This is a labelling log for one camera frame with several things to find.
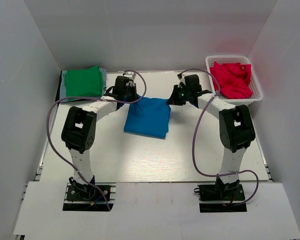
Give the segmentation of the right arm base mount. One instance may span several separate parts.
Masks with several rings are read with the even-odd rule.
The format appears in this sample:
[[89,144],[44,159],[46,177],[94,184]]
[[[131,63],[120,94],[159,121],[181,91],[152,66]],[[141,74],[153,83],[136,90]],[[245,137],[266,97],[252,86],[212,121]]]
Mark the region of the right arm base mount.
[[217,193],[214,184],[201,184],[194,188],[193,192],[198,195],[200,213],[244,213],[247,212],[246,204],[238,205],[245,201],[243,186],[225,197]]

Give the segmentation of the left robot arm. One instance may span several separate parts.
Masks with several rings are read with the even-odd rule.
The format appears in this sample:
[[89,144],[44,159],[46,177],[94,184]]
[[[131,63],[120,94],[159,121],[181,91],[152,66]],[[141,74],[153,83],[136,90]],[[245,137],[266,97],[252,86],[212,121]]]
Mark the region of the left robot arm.
[[90,148],[95,141],[97,122],[120,109],[123,102],[130,103],[139,99],[135,78],[135,73],[126,72],[115,79],[114,86],[106,90],[101,101],[83,108],[73,106],[68,111],[61,139],[65,142],[72,164],[76,167],[74,176],[69,181],[71,185],[79,186],[78,193],[86,200],[93,198],[96,193]]

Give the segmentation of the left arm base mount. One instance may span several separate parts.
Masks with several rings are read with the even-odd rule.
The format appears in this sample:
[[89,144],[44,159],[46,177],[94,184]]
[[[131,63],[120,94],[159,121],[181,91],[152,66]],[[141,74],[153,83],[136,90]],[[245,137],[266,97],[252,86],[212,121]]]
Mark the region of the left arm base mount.
[[115,203],[116,184],[100,183],[97,186],[101,192],[90,185],[79,185],[73,177],[67,183],[63,207],[64,212],[109,212]]

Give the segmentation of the blue t-shirt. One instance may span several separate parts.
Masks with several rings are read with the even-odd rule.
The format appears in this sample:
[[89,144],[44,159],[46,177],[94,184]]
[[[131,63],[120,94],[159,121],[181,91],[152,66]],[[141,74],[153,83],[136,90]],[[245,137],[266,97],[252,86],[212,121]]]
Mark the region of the blue t-shirt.
[[123,131],[128,134],[165,139],[169,132],[171,106],[167,99],[142,97],[128,107]]

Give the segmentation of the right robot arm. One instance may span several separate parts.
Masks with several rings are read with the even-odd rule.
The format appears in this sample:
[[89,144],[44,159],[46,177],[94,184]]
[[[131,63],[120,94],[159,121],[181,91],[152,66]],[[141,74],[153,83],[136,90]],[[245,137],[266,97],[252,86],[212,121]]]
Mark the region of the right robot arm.
[[216,176],[216,195],[226,200],[239,185],[239,172],[247,148],[256,138],[250,110],[247,105],[234,105],[220,99],[209,90],[203,90],[196,74],[177,75],[179,83],[173,86],[167,105],[183,106],[190,103],[219,121],[219,137],[224,147],[221,168]]

